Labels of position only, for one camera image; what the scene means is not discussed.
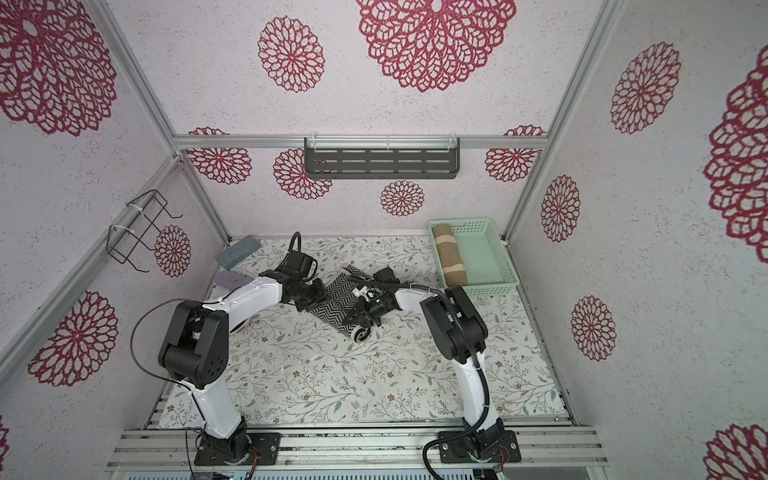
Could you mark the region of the black white zigzag scarf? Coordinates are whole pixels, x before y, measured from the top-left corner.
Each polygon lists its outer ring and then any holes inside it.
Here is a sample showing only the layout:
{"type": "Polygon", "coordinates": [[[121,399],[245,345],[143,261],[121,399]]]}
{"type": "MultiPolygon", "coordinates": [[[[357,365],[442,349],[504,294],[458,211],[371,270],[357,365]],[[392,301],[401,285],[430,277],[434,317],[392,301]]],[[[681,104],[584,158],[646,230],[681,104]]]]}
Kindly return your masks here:
{"type": "Polygon", "coordinates": [[[355,343],[366,340],[371,333],[370,327],[358,324],[345,324],[344,320],[353,312],[359,298],[353,293],[357,287],[354,277],[371,280],[363,271],[349,264],[343,267],[338,276],[326,286],[326,297],[308,309],[307,312],[324,324],[332,327],[339,334],[355,343]]]}

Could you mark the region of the brown checked scarf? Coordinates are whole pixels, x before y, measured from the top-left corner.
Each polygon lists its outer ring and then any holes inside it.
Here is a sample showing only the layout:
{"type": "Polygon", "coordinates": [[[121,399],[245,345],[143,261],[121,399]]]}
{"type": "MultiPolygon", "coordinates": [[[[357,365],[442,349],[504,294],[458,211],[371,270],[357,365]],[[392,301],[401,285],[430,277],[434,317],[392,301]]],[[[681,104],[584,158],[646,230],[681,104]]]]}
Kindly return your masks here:
{"type": "Polygon", "coordinates": [[[441,271],[447,286],[467,286],[468,275],[453,230],[448,224],[432,227],[441,271]]]}

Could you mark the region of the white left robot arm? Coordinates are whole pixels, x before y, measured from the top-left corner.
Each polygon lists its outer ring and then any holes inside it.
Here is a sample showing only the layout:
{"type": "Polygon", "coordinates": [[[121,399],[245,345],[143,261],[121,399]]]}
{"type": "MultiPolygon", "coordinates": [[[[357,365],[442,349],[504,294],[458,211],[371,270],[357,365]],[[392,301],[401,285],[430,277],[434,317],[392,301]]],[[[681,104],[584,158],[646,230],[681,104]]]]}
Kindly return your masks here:
{"type": "Polygon", "coordinates": [[[249,448],[246,420],[224,379],[230,334],[272,306],[291,304],[304,311],[324,300],[325,287],[316,272],[313,257],[291,250],[277,267],[227,295],[205,302],[183,300],[173,311],[159,365],[191,393],[204,422],[201,445],[230,462],[244,457],[249,448]]]}

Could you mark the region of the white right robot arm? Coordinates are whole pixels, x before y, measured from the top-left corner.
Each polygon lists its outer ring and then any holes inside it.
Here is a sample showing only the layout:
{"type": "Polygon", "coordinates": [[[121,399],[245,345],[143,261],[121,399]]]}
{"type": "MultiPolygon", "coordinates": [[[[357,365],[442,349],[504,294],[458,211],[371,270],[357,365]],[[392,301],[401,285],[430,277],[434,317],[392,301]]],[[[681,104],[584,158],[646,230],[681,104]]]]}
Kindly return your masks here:
{"type": "Polygon", "coordinates": [[[345,318],[349,323],[378,324],[394,310],[423,314],[437,350],[454,369],[464,409],[464,430],[445,441],[463,444],[477,458],[488,457],[502,441],[505,427],[493,408],[485,374],[488,328],[464,289],[440,290],[380,274],[371,280],[355,276],[353,281],[359,300],[345,318]]]}

